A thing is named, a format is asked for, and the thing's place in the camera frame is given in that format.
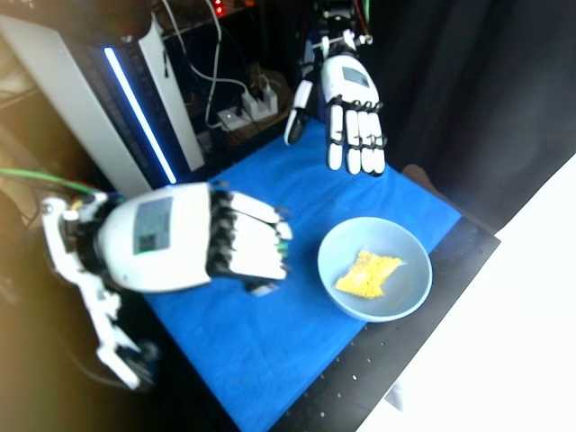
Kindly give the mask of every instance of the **blue tablecloth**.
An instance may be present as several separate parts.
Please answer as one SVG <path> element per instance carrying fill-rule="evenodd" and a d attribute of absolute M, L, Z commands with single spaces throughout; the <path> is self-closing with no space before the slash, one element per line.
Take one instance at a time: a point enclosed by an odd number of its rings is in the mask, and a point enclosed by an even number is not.
<path fill-rule="evenodd" d="M 312 121 L 297 145 L 277 139 L 218 177 L 233 190 L 290 209 L 292 272 L 279 291 L 256 298 L 239 282 L 218 279 L 147 296 L 244 431 L 268 430 L 364 325 L 340 311 L 322 287 L 316 260 L 330 229 L 357 216 L 382 217 L 430 251 L 460 218 L 389 166 L 379 178 L 330 171 L 325 148 L 325 127 Z"/>

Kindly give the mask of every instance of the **yellow object in bowl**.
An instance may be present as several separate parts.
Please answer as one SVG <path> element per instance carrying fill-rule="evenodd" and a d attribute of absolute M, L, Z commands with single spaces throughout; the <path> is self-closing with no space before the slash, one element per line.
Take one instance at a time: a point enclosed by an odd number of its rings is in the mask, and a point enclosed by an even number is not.
<path fill-rule="evenodd" d="M 336 289 L 366 299 L 382 297 L 384 282 L 401 264 L 399 258 L 378 256 L 362 250 L 348 273 L 337 280 Z"/>

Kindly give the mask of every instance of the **robotic hand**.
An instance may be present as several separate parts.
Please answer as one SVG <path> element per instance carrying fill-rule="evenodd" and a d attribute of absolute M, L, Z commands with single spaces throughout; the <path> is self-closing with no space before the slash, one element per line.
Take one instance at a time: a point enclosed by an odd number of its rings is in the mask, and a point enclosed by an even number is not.
<path fill-rule="evenodd" d="M 353 25 L 354 8 L 337 9 L 332 3 L 324 2 L 324 26 L 329 28 L 326 20 L 330 18 L 338 23 L 339 29 L 343 23 Z M 316 55 L 315 70 L 300 82 L 296 90 L 284 141 L 292 145 L 303 134 L 311 115 L 310 96 L 314 93 L 313 87 L 319 75 L 326 103 L 329 168 L 340 169 L 346 151 L 346 165 L 350 174 L 358 174 L 362 170 L 378 176 L 386 166 L 384 146 L 387 139 L 378 117 L 383 103 L 379 100 L 374 81 L 356 55 L 356 46 L 371 43 L 372 38 L 360 35 L 355 39 L 350 29 L 343 30 L 334 39 L 330 39 L 330 35 L 335 34 L 326 30 L 321 42 L 312 46 L 321 52 Z"/>
<path fill-rule="evenodd" d="M 164 293 L 237 277 L 254 295 L 286 276 L 289 225 L 271 206 L 206 183 L 181 184 L 123 202 L 94 193 L 71 205 L 43 201 L 42 225 L 56 271 L 78 286 L 100 346 L 100 360 L 131 389 L 152 377 L 136 345 L 116 325 L 117 285 Z"/>

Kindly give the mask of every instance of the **white light bar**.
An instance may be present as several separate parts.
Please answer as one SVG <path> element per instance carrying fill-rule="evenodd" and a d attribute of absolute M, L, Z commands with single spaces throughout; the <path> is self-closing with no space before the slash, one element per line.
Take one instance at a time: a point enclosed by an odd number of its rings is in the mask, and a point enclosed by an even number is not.
<path fill-rule="evenodd" d="M 128 79 L 124 75 L 124 71 L 120 66 L 120 62 L 116 58 L 114 50 L 112 48 L 104 48 L 104 54 L 108 59 L 108 63 L 110 63 L 112 71 L 116 75 L 116 79 L 120 83 L 120 87 L 122 87 L 122 91 L 126 95 L 126 98 L 128 99 L 128 102 L 130 103 L 130 106 L 132 107 L 134 114 L 136 114 L 136 118 L 138 119 L 138 122 L 140 123 L 140 126 L 142 127 L 142 130 L 146 135 L 146 138 L 148 138 L 148 142 L 150 143 L 152 150 L 154 150 L 154 153 L 156 154 L 156 157 L 160 162 L 162 169 L 164 169 L 164 173 L 166 174 L 168 181 L 170 182 L 170 184 L 173 185 L 174 183 L 176 183 L 176 177 L 174 176 L 172 168 L 170 168 L 170 165 L 168 164 L 168 161 L 164 156 L 164 153 L 162 152 L 162 148 L 160 148 L 160 145 L 158 144 L 158 141 L 156 140 L 156 137 L 154 136 L 154 133 L 150 128 L 148 120 L 146 120 L 146 116 L 144 115 L 142 108 L 140 108 L 140 104 L 138 103 L 138 100 L 136 99 L 136 96 L 134 95 L 134 92 L 130 87 Z"/>

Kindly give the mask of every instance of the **bowl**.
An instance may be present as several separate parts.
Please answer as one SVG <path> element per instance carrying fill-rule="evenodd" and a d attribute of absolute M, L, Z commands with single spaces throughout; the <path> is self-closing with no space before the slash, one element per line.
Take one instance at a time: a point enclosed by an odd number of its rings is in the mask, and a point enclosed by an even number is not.
<path fill-rule="evenodd" d="M 383 297 L 365 299 L 335 287 L 361 250 L 398 257 L 405 263 L 384 282 Z M 432 285 L 432 265 L 424 247 L 400 225 L 380 218 L 355 218 L 334 227 L 320 245 L 318 269 L 334 303 L 348 315 L 370 322 L 411 314 L 428 297 Z"/>

